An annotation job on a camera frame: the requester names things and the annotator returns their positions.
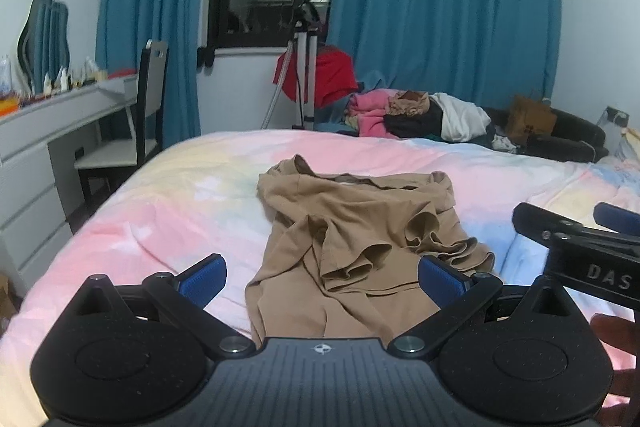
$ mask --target human hand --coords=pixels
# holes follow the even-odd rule
[[[591,319],[591,328],[598,338],[609,346],[617,347],[632,355],[636,354],[635,323],[620,317],[596,314]],[[634,374],[635,369],[615,371],[609,392],[617,396],[630,397],[634,386]],[[626,403],[602,408],[596,419],[606,427],[622,425],[627,408]]]

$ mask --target black sofa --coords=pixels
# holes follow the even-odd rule
[[[485,108],[495,126],[507,127],[509,111]],[[559,162],[597,162],[607,156],[604,147],[606,134],[589,121],[557,109],[551,110],[558,117],[551,136],[532,134],[522,153],[527,156],[547,158]]]

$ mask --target metal screw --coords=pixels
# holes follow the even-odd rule
[[[396,346],[398,351],[402,351],[403,353],[417,353],[424,349],[425,344],[424,340],[419,339],[418,337],[406,335],[396,339],[394,341],[394,346]]]
[[[225,353],[242,353],[251,347],[251,341],[246,337],[225,337],[220,341],[220,349]]]
[[[490,273],[487,272],[477,272],[471,275],[471,280],[478,284],[482,279],[489,279],[490,277],[493,277],[493,275],[491,275]]]

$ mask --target wall socket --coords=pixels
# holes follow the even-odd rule
[[[628,127],[629,115],[624,111],[609,106],[607,107],[607,121],[614,123],[618,127]]]

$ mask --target black chair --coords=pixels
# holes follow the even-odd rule
[[[138,71],[138,101],[134,125],[130,108],[127,118],[131,139],[104,142],[97,150],[78,158],[75,167],[80,176],[82,194],[87,208],[91,207],[92,194],[89,179],[103,178],[111,188],[111,182],[122,182],[162,150],[162,117],[164,113],[164,78],[168,60],[165,42],[146,44],[140,57]],[[155,116],[156,139],[146,138],[149,117]]]
[[[492,108],[486,108],[485,111],[494,125],[503,129],[507,127],[509,111]],[[551,112],[558,117],[553,132],[550,136],[529,136],[523,154],[578,163],[597,162],[609,154],[604,147],[606,134],[596,124],[558,109],[552,109]]]

